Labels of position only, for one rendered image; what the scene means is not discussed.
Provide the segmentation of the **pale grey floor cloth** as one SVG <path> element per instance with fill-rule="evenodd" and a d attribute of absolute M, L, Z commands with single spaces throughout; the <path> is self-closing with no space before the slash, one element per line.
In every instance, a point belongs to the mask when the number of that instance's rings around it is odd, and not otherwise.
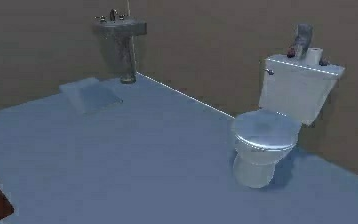
<path fill-rule="evenodd" d="M 123 102 L 110 88 L 93 77 L 62 84 L 59 90 L 78 114 L 96 113 Z"/>

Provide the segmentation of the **metal sink faucet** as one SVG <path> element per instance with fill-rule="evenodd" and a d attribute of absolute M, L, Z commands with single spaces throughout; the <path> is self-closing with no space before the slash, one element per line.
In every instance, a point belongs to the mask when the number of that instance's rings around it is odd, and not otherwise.
<path fill-rule="evenodd" d="M 108 16 L 95 16 L 100 22 L 124 20 L 126 14 L 120 14 L 116 9 L 111 9 Z"/>

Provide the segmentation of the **white toilet paper roll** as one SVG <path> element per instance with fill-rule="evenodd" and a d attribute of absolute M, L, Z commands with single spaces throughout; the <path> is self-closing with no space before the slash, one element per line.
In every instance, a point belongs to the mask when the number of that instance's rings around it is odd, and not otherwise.
<path fill-rule="evenodd" d="M 309 66 L 317 66 L 322 58 L 322 48 L 308 48 L 306 52 L 306 64 Z"/>

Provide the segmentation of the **grey pedestal sink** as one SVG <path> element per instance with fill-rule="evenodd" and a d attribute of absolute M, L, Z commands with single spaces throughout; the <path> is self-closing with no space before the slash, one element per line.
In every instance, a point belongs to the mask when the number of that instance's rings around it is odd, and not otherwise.
<path fill-rule="evenodd" d="M 136 59 L 133 38 L 147 34 L 147 23 L 132 17 L 107 20 L 101 16 L 92 24 L 107 69 L 122 84 L 136 82 Z"/>

